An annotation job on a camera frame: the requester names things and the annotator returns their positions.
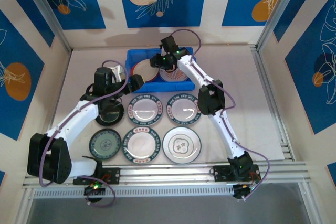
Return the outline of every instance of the blue crate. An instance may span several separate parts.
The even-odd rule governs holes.
[[[190,53],[193,53],[193,48],[186,47]],[[127,60],[125,67],[128,73],[131,73],[132,67],[142,60],[151,59],[155,54],[160,54],[160,48],[149,49],[131,49],[127,52]],[[151,92],[171,92],[171,91],[186,91],[194,90],[195,84],[188,78],[185,81],[167,82],[162,80],[160,75],[152,82],[145,83],[139,90],[134,93],[151,93]]]

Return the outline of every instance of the white floor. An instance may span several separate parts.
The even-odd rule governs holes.
[[[114,59],[124,63],[129,48],[104,48],[93,50],[74,50],[71,56],[69,69],[58,103],[54,125],[58,124],[77,104],[85,93],[88,85],[93,83],[95,70],[104,60]],[[284,159],[280,146],[280,138],[269,111],[260,78],[253,60],[250,47],[247,46],[203,46],[196,55],[197,63],[214,79],[221,79],[224,88],[234,97],[237,106],[228,111],[228,118],[240,140],[240,143],[252,150],[266,155],[269,159]],[[164,106],[161,119],[151,127],[159,134],[161,140],[165,133],[174,124],[167,116],[165,106],[173,95],[180,92],[155,93]],[[187,91],[197,97],[198,90]],[[122,104],[126,109],[129,102],[139,94],[130,94],[122,97]],[[121,122],[113,126],[123,138],[125,134],[136,127],[127,114]],[[96,121],[91,122],[79,135],[70,148],[72,157],[90,156],[89,141],[92,135],[103,129]],[[222,141],[206,116],[201,116],[198,122],[191,125],[202,141],[201,154],[195,162],[222,162],[227,161],[227,155]],[[263,160],[257,155],[251,155],[254,160]],[[163,151],[149,164],[169,164]],[[122,150],[105,164],[131,165],[122,153]]]

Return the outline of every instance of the purple cable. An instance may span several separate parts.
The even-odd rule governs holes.
[[[107,95],[104,95],[102,97],[99,97],[99,98],[96,98],[94,100],[92,100],[91,102],[88,102],[86,104],[84,104],[82,107],[79,108],[79,110],[81,111],[82,109],[86,108],[87,106],[93,104],[94,102],[97,102],[99,100],[102,100],[102,99],[105,99],[105,98],[108,98],[108,97],[111,97],[117,93],[119,93],[121,90],[123,90],[123,88],[127,85],[127,82],[128,82],[128,78],[129,78],[129,75],[128,75],[128,72],[127,72],[127,69],[121,64],[119,63],[118,61],[116,60],[106,60],[102,63],[102,67],[104,67],[104,64],[107,63],[107,62],[114,62],[116,64],[119,64],[124,70],[125,70],[125,83],[121,86],[120,89],[118,89],[116,92],[113,92],[111,94],[107,94]],[[55,132],[51,135],[50,139],[48,140],[47,144],[46,144],[46,147],[44,148],[43,152],[42,152],[42,157],[41,157],[41,161],[40,161],[40,167],[39,167],[39,171],[38,171],[38,180],[39,180],[39,183],[41,185],[41,187],[47,187],[49,186],[52,182],[49,182],[47,184],[44,184],[43,183],[43,166],[44,166],[44,162],[46,160],[46,156],[47,156],[47,151],[53,141],[53,139],[55,138],[55,136],[60,132],[61,129],[63,129],[63,127],[78,113],[79,111],[76,110],[73,112],[73,114],[71,114],[60,126],[58,129],[55,130]]]
[[[88,193],[85,200],[87,201],[88,204],[90,204],[90,206],[104,208],[104,207],[109,207],[109,206],[113,205],[113,203],[116,200],[116,192],[113,190],[113,188],[109,184],[107,184],[105,181],[103,181],[101,179],[94,178],[94,177],[91,177],[91,176],[78,176],[78,177],[98,181],[98,182],[104,184],[106,187],[108,187],[113,193],[113,200],[110,203],[107,203],[105,205],[91,204],[91,202],[89,201],[90,193]]]
[[[221,115],[223,115],[224,111],[229,110],[229,109],[233,109],[233,108],[236,106],[236,102],[235,102],[235,100],[233,99],[233,97],[229,94],[229,92],[227,92],[224,88],[222,88],[221,86],[219,86],[219,85],[216,84],[215,82],[206,79],[205,76],[202,74],[202,72],[199,71],[199,70],[194,66],[194,64],[192,63],[192,60],[194,59],[195,54],[199,51],[199,49],[201,48],[201,45],[202,45],[201,38],[199,37],[199,35],[198,35],[197,33],[195,33],[194,31],[190,30],[190,29],[184,29],[184,28],[183,28],[183,29],[178,29],[178,30],[172,32],[171,35],[173,35],[173,34],[176,33],[177,31],[190,31],[190,32],[192,32],[194,35],[196,35],[196,37],[198,38],[200,44],[199,44],[199,46],[198,46],[198,49],[192,54],[192,56],[191,56],[191,58],[190,58],[190,65],[196,70],[196,72],[198,72],[198,74],[204,79],[204,81],[206,81],[206,82],[208,82],[208,83],[211,83],[211,84],[213,84],[214,86],[216,86],[217,88],[219,88],[220,90],[222,90],[222,91],[223,91],[223,92],[230,98],[230,100],[232,101],[233,105],[230,106],[230,107],[224,108],[224,109],[222,110],[222,112],[221,112]],[[263,155],[263,154],[261,154],[261,153],[259,153],[259,152],[252,151],[252,150],[250,150],[250,149],[248,149],[248,148],[243,147],[243,146],[240,145],[239,143],[237,143],[237,141],[236,141],[235,138],[233,137],[232,132],[229,130],[229,127],[227,126],[227,124],[226,124],[224,118],[222,118],[222,121],[223,121],[223,123],[224,123],[224,126],[225,126],[227,132],[229,133],[230,137],[232,138],[232,142],[234,142],[234,143],[235,143],[237,146],[239,146],[240,148],[242,148],[242,149],[244,149],[244,150],[246,150],[246,151],[248,151],[248,152],[252,152],[252,153],[254,153],[254,154],[256,154],[256,155],[258,155],[258,156],[264,158],[264,159],[266,160],[266,162],[267,162],[267,170],[266,170],[266,172],[265,172],[265,175],[264,175],[263,178],[260,180],[260,182],[256,185],[256,187],[255,187],[255,188],[254,188],[254,189],[253,189],[253,190],[252,190],[252,191],[251,191],[245,198],[243,198],[244,200],[246,200],[246,199],[248,199],[248,198],[252,195],[252,193],[255,191],[255,189],[257,189],[257,188],[261,185],[261,183],[264,182],[264,180],[266,179],[266,177],[267,177],[267,175],[268,175],[268,173],[269,173],[271,164],[270,164],[269,159],[268,159],[265,155]]]
[[[197,38],[198,38],[198,48],[197,50],[191,55],[191,58],[190,58],[190,64],[192,63],[193,59],[195,58],[195,54],[197,54],[197,52],[200,50],[201,46],[202,46],[202,41],[201,41],[201,38],[199,37],[199,35],[197,33],[195,33],[194,31],[190,30],[190,29],[186,29],[186,28],[181,28],[181,29],[178,29],[178,30],[175,30],[173,31],[170,36],[172,36],[174,33],[178,32],[178,31],[189,31],[191,33],[193,33]]]

